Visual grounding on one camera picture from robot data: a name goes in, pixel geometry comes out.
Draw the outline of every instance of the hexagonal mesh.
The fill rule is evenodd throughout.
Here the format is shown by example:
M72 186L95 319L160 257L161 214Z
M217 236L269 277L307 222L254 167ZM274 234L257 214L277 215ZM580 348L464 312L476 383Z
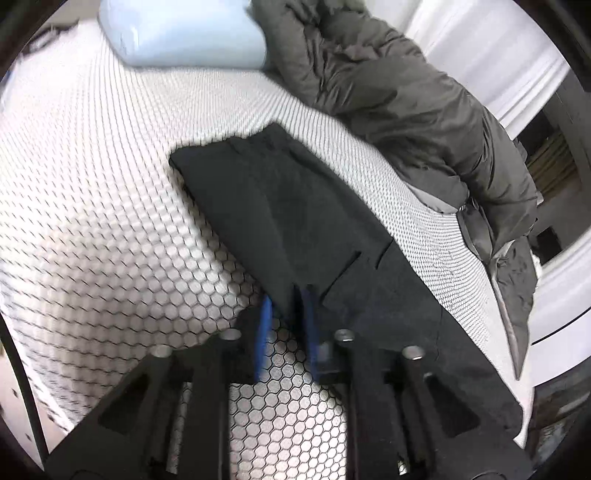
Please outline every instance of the hexagonal mesh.
M497 367L527 420L527 370L515 380L486 272L455 218L423 206L376 149L261 72L129 69L88 22L26 59L8 93L0 113L0 307L56 415L79 421L150 346L196 345L258 301L254 279L167 160L180 145L247 137L278 121L368 204ZM279 478L300 466L304 476L337 474L343 432L329 448L330 466L329 451L313 442L328 420L345 428L340 405L310 383L287 333L275 332L268 378L252 395L233 392L236 475Z
M344 478L346 420L334 392L312 381L289 331L274 320L267 338L261 382L230 387L230 468L250 478ZM168 471L176 473L186 384L171 438Z

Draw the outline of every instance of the white mattress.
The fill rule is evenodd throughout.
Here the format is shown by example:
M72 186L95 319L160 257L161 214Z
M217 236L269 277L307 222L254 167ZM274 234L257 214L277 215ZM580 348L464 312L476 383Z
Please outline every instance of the white mattress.
M278 121L392 233L525 411L495 296L454 216L423 206L370 145L260 72L136 70L81 23L17 68L0 114L0 297L57 421L78 422L154 344L203 342L258 301L168 166L179 145ZM232 390L237 478L341 478L345 416L275 325L264 381Z

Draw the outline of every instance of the bed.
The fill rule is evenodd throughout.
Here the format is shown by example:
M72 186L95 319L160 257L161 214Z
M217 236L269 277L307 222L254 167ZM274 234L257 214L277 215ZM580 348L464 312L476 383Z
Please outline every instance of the bed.
M525 443L528 360L517 381L488 276L455 216L422 205L337 120L261 72L125 67L96 21L22 61L3 100L0 310L64 430L150 346L205 342L258 301L168 155L277 121L366 202L497 368L524 408ZM346 413L279 321L262 381L230 396L236 478L344 478Z

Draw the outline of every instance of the light blue pillow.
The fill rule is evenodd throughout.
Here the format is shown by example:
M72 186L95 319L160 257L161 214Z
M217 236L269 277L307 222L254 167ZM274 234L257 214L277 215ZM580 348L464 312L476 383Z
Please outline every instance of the light blue pillow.
M265 36L249 0L102 0L99 22L112 48L136 67L260 69Z

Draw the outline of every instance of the black cable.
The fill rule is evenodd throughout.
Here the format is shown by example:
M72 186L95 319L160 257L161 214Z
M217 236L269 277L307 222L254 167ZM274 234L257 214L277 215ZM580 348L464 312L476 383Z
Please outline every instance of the black cable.
M6 321L0 313L0 341L4 345L12 370L17 378L18 386L21 389L22 400L25 403L27 409L27 416L29 417L29 423L31 424L31 430L33 431L33 437L35 438L35 444L37 445L37 451L41 458L41 463L45 465L45 461L49 456L49 450L47 449L47 442L45 441L45 435L43 428L41 427L41 420L39 419L39 412L35 405L35 398L33 397L33 391L31 384L25 373L25 367L22 364L21 356L18 354L17 346L14 344L12 335L8 330Z

